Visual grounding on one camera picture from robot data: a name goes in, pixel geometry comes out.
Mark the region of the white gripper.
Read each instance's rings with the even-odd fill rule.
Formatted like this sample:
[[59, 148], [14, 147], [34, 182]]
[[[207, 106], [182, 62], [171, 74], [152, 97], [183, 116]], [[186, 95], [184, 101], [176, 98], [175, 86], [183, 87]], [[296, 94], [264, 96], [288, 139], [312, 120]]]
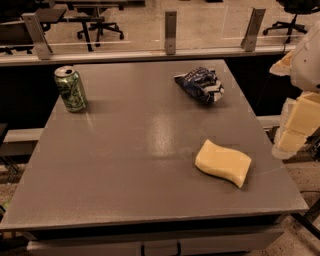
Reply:
[[274, 63], [269, 72], [289, 76], [303, 92], [296, 100], [287, 98], [280, 115], [280, 127], [274, 137], [272, 154], [285, 160], [296, 155], [307, 139], [320, 127], [320, 21], [297, 44]]

